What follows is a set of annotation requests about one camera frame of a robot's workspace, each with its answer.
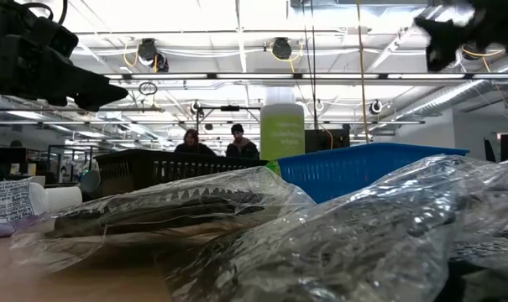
black basket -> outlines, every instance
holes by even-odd
[[[97,156],[95,159],[99,163],[104,195],[127,193],[174,180],[267,164],[265,160],[149,150],[126,150]]]

table surface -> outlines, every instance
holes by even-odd
[[[155,266],[65,269],[41,274],[13,263],[10,238],[0,239],[0,301],[167,301]]]

blue plastic basket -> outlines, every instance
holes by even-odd
[[[322,203],[371,185],[382,176],[436,154],[466,155],[468,150],[399,143],[372,143],[279,159],[281,177]]]

clear plastic bag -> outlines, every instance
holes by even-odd
[[[508,162],[435,156],[159,264],[176,301],[433,301],[454,240],[506,224]]]
[[[241,169],[114,195],[43,216],[13,236],[18,263],[57,271],[104,244],[145,252],[181,250],[250,228],[313,200],[264,167]]]

